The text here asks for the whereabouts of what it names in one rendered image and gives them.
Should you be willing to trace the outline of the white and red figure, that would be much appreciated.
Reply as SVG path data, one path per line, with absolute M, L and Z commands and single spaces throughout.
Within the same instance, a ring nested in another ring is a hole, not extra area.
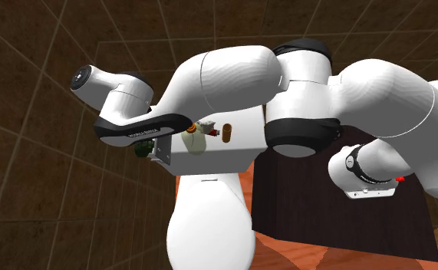
M 206 135 L 213 136 L 213 137 L 220 135 L 220 131 L 215 128 L 215 124 L 216 123 L 214 121 L 211 121 L 211 120 L 197 121 L 196 122 L 197 129 L 200 132 L 202 132 Z

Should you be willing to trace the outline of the pale beige round vase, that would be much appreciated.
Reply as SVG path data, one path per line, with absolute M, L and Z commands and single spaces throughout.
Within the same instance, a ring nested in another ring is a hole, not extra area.
M 195 131 L 194 133 L 188 133 L 184 131 L 181 133 L 181 137 L 189 153 L 194 155 L 200 155 L 205 152 L 206 138 L 205 134 L 201 131 Z

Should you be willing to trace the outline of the dark green knobbly object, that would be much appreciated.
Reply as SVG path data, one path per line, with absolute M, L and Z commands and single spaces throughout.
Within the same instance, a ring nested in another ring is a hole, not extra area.
M 154 140 L 144 140 L 135 144 L 134 153 L 137 157 L 147 157 L 153 152 Z

